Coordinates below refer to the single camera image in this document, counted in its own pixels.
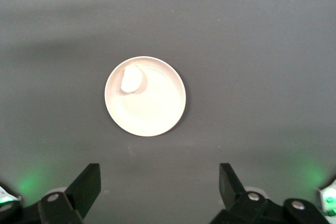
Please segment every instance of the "green light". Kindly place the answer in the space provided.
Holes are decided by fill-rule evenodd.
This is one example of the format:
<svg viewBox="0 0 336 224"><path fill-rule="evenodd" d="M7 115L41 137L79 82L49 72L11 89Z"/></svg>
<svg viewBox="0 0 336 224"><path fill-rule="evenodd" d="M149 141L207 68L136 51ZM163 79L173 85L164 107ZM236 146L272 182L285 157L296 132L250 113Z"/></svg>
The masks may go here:
<svg viewBox="0 0 336 224"><path fill-rule="evenodd" d="M13 185L13 188L17 188L20 195L25 198L25 204L28 206L39 201L43 197L43 193L50 190L53 186L50 184L48 177L49 163L47 161L39 162L41 164L22 167L23 169L17 179L17 184Z"/></svg>
<svg viewBox="0 0 336 224"><path fill-rule="evenodd" d="M6 196L6 197L3 197L3 198L0 199L0 204L1 204L1 203L8 202L8 201L13 201L13 200L12 200L11 198L7 197L7 196Z"/></svg>
<svg viewBox="0 0 336 224"><path fill-rule="evenodd" d="M302 178L306 181L305 188L311 190L311 188L317 187L322 184L325 174L323 167L319 162L307 161L300 166L300 173Z"/></svg>
<svg viewBox="0 0 336 224"><path fill-rule="evenodd" d="M331 216L335 216L336 215L336 208L332 209L330 212Z"/></svg>

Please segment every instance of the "white object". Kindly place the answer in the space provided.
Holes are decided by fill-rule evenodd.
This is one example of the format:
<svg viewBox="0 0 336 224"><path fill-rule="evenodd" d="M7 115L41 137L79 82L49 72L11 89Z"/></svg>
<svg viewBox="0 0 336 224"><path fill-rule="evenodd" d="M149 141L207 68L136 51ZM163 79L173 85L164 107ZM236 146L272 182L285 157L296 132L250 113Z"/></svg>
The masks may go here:
<svg viewBox="0 0 336 224"><path fill-rule="evenodd" d="M336 209L336 180L326 188L319 190L323 212Z"/></svg>
<svg viewBox="0 0 336 224"><path fill-rule="evenodd" d="M8 199L8 200L21 200L21 196L18 196L17 198L11 194L9 194L4 188L0 186L0 200L1 199Z"/></svg>
<svg viewBox="0 0 336 224"><path fill-rule="evenodd" d="M105 86L105 103L113 120L125 131L156 136L180 120L186 94L179 74L170 65L139 56L112 71Z"/></svg>
<svg viewBox="0 0 336 224"><path fill-rule="evenodd" d="M126 93L134 92L140 87L141 82L141 70L133 65L126 66L121 80L121 90Z"/></svg>

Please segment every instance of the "metal screw head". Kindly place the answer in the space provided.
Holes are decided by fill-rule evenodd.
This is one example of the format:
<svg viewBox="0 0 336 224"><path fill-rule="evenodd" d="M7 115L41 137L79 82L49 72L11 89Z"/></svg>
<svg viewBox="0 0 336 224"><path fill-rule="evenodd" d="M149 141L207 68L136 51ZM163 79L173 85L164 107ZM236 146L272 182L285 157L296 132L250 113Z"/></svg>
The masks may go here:
<svg viewBox="0 0 336 224"><path fill-rule="evenodd" d="M12 206L13 206L13 202L8 203L8 204L6 204L6 205L0 207L0 212L3 212L3 211L8 210L8 209L12 208Z"/></svg>
<svg viewBox="0 0 336 224"><path fill-rule="evenodd" d="M299 201L297 201L297 200L294 200L294 201L292 202L292 206L293 206L294 208L296 208L296 209L304 210L304 204L301 203L301 202L299 202Z"/></svg>
<svg viewBox="0 0 336 224"><path fill-rule="evenodd" d="M56 199L58 199L58 194L52 194L52 195L50 195L50 196L47 198L47 201L48 201L48 202L53 202L53 201L55 201Z"/></svg>
<svg viewBox="0 0 336 224"><path fill-rule="evenodd" d="M258 201L260 199L259 195L257 195L256 193L249 193L247 196L250 200L253 201Z"/></svg>

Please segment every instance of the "white plate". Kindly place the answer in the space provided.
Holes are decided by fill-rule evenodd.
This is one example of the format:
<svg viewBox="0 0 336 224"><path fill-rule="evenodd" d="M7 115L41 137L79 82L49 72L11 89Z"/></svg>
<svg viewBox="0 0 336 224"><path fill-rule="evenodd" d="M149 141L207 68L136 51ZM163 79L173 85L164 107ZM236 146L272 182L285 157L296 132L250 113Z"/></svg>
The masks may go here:
<svg viewBox="0 0 336 224"><path fill-rule="evenodd" d="M142 72L134 92L121 90L126 66ZM119 64L105 86L105 103L113 120L138 136L156 136L170 130L181 118L186 102L179 74L166 62L148 56L128 59Z"/></svg>

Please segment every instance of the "gray table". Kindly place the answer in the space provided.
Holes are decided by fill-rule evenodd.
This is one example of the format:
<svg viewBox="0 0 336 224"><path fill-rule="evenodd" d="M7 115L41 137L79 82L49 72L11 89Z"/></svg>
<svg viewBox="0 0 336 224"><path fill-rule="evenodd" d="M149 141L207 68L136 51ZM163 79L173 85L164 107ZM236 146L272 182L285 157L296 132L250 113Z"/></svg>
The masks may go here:
<svg viewBox="0 0 336 224"><path fill-rule="evenodd" d="M336 172L336 0L0 0L0 180L26 205L101 165L86 223L208 223L218 165L278 203ZM181 75L182 119L139 137L104 104L135 56Z"/></svg>

